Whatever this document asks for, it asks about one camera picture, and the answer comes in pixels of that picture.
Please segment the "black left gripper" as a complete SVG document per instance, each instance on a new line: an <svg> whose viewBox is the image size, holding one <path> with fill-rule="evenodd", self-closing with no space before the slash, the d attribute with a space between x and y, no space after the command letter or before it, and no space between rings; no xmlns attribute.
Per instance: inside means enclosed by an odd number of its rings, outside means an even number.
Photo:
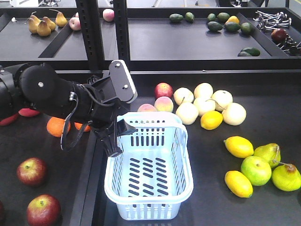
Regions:
<svg viewBox="0 0 301 226"><path fill-rule="evenodd" d="M124 119L117 122L116 115L119 108L125 104L116 97L110 76L88 79L87 89L91 93L92 108L89 113L91 126L95 134L104 145L108 157L117 157L123 151L118 147L117 137L132 135L136 128L129 125Z"/></svg>

